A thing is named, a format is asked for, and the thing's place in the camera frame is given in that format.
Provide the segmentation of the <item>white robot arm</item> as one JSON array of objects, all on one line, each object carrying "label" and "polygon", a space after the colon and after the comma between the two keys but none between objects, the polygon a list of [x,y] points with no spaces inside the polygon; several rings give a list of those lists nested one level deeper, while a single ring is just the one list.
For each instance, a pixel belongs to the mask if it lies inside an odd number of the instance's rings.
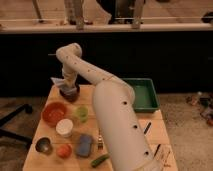
[{"label": "white robot arm", "polygon": [[161,171],[133,109],[133,88],[117,76],[81,58],[77,43],[60,47],[56,57],[63,64],[64,78],[81,75],[95,86],[92,106],[114,171]]}]

